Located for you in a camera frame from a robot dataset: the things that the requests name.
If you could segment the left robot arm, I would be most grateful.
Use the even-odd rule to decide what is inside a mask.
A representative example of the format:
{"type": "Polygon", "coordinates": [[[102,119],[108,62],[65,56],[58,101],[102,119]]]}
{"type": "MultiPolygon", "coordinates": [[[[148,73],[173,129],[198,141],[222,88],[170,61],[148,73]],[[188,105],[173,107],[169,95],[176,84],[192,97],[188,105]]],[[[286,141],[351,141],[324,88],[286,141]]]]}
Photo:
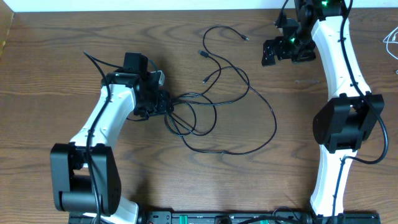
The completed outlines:
{"type": "Polygon", "coordinates": [[[127,52],[122,66],[102,73],[101,94],[90,117],[66,144],[50,152],[55,208],[85,223],[144,223],[136,202],[122,197],[114,148],[130,114],[136,121],[173,111],[162,88],[163,71],[148,70],[149,59],[127,52]]]}

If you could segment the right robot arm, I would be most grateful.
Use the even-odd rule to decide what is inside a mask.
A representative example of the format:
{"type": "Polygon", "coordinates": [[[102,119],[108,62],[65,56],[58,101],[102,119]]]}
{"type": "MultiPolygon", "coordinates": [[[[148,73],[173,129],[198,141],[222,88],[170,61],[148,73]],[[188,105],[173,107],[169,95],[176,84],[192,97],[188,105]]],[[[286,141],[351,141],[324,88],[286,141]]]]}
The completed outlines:
{"type": "Polygon", "coordinates": [[[344,213],[343,196],[350,166],[376,124],[383,124],[382,95],[372,93],[358,65],[349,32],[351,3],[344,0],[296,0],[296,18],[280,12],[280,36],[263,44],[262,65],[322,60],[328,101],[313,119],[320,147],[317,182],[310,197],[314,223],[371,223],[370,215],[344,213]]]}

